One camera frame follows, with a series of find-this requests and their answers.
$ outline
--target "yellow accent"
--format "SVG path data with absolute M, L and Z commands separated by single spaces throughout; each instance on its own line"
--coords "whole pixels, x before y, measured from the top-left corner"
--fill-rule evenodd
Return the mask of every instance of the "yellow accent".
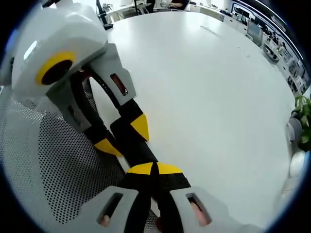
M 159 174 L 175 174 L 175 173 L 182 173 L 183 171 L 179 168 L 169 165 L 169 164 L 163 164 L 163 163 L 157 163 L 157 167 L 159 169 Z
M 95 147 L 103 152 L 113 154 L 115 156 L 122 156 L 122 154 L 114 148 L 107 138 L 95 144 Z
M 70 60 L 72 62 L 74 62 L 75 60 L 75 54 L 74 52 L 60 52 L 52 57 L 49 58 L 49 60 L 47 60 L 43 66 L 41 67 L 41 69 L 37 72 L 37 76 L 35 77 L 35 82 L 38 85 L 43 85 L 42 84 L 42 79 L 43 76 L 45 75 L 45 73 L 54 65 L 56 65 L 57 63 L 60 63 L 64 60 Z
M 131 126 L 143 137 L 146 141 L 149 141 L 149 132 L 148 132 L 148 123 L 145 114 L 137 117 L 132 123 Z
M 153 163 L 136 165 L 129 169 L 127 173 L 150 175 L 152 164 Z

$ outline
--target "white vase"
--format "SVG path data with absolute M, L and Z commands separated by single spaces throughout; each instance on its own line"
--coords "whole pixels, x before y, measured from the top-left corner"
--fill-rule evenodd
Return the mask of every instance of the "white vase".
M 292 161 L 290 164 L 290 177 L 297 177 L 300 175 L 302 168 L 303 168 L 303 164 L 305 162 L 305 156 L 306 153 L 304 151 L 299 151 L 296 152 L 293 157 L 292 157 Z
M 302 127 L 296 118 L 290 118 L 287 123 L 287 136 L 290 142 L 298 142 L 302 133 Z

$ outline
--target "yellow ring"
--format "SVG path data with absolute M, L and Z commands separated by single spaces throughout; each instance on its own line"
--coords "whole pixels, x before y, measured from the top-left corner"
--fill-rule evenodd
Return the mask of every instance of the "yellow ring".
M 153 163 L 139 164 L 127 171 L 127 173 L 150 175 Z
M 183 171 L 176 166 L 157 162 L 160 175 L 182 173 Z
M 65 60 L 70 60 L 70 61 L 74 62 L 74 60 L 75 60 L 74 52 L 60 52 L 60 53 L 56 54 L 55 56 L 49 58 L 49 60 L 47 60 L 43 64 L 41 69 L 37 72 L 37 76 L 35 77 L 36 84 L 43 85 L 42 79 L 43 79 L 43 76 L 45 75 L 45 73 L 50 68 L 52 68 L 54 65 L 56 65 L 57 63 L 60 63 L 60 62 L 65 61 Z

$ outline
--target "white table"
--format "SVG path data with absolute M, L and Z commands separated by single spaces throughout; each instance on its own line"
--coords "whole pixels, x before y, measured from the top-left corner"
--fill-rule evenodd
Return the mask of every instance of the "white table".
M 115 23 L 159 161 L 223 201 L 242 223 L 265 227 L 288 174 L 285 125 L 294 97 L 258 47 L 226 24 L 192 12 L 162 12 Z M 106 126 L 119 117 L 91 80 Z

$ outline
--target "green leaves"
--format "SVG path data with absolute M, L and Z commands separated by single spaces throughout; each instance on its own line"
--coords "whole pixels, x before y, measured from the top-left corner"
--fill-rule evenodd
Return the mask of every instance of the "green leaves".
M 306 115 L 304 115 L 304 116 L 301 118 L 300 121 L 301 121 L 301 123 L 302 123 L 303 126 L 309 127 L 309 121 L 308 121 L 308 118 L 307 118 Z
M 300 96 L 297 96 L 296 98 L 295 98 L 295 108 L 297 108 L 298 107 L 298 102 L 299 102 L 299 97 Z
M 307 117 L 310 116 L 310 109 L 309 109 L 309 106 L 307 104 L 303 105 L 302 112 L 303 112 L 303 115 L 305 115 Z
M 301 112 L 301 110 L 302 110 L 301 105 L 296 106 L 296 108 L 294 109 L 295 112 Z
M 303 136 L 303 137 L 301 138 L 301 143 L 302 143 L 302 144 L 305 144 L 305 143 L 307 143 L 307 142 L 309 142 L 309 137 L 308 137 L 308 136 Z

